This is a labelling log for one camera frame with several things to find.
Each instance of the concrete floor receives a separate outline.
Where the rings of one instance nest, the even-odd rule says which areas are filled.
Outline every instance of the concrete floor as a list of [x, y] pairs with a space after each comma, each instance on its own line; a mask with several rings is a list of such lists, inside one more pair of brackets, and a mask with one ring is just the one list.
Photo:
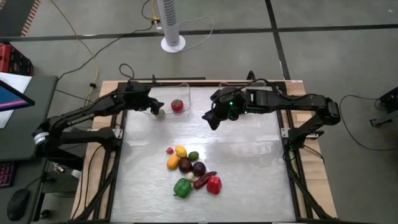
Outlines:
[[[144, 0], [56, 1], [79, 34], [114, 34], [148, 27], [140, 14]], [[212, 16], [217, 29], [269, 28], [262, 0], [176, 0], [179, 20]], [[396, 1], [272, 1], [278, 27], [355, 26], [392, 24], [398, 21]], [[150, 15], [150, 8], [145, 9]], [[207, 21], [184, 30], [208, 29]], [[28, 36], [71, 35], [61, 15], [43, 1]], [[188, 45], [205, 35], [187, 37]], [[307, 92], [340, 101], [344, 95], [377, 98], [397, 86], [398, 29], [280, 33], [291, 79], [304, 80]], [[119, 40], [98, 55], [99, 82], [122, 80], [118, 67], [128, 63], [137, 78], [207, 77], [245, 78], [253, 70], [258, 78], [283, 79], [274, 37], [262, 34], [215, 34], [201, 46], [176, 55], [160, 49], [160, 37]], [[92, 51], [109, 39], [85, 40]], [[15, 42], [35, 65], [36, 75], [61, 75], [79, 67], [89, 54], [75, 40]], [[90, 62], [79, 72], [65, 76], [58, 89], [85, 97], [94, 77]], [[371, 147], [398, 146], [396, 124], [374, 129], [369, 119], [380, 116], [373, 101], [347, 99], [343, 116], [359, 141]], [[56, 93], [50, 115], [82, 106], [78, 99]], [[323, 128], [320, 140], [331, 192], [342, 220], [396, 223], [398, 220], [398, 152], [366, 150], [354, 143], [343, 124]], [[57, 213], [41, 223], [69, 217], [73, 199], [46, 197], [44, 208]]]

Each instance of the monitor screen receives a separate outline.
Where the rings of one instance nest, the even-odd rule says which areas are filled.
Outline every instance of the monitor screen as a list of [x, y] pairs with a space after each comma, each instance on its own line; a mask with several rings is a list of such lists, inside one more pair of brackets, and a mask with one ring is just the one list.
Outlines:
[[31, 99], [0, 81], [0, 111], [13, 110], [31, 105]]

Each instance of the red tomato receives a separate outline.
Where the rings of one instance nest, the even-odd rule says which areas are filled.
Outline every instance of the red tomato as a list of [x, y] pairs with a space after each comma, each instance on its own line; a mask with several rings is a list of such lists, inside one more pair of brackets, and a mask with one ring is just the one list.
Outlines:
[[180, 111], [184, 107], [184, 104], [182, 103], [182, 100], [173, 100], [172, 102], [172, 109], [174, 111]]

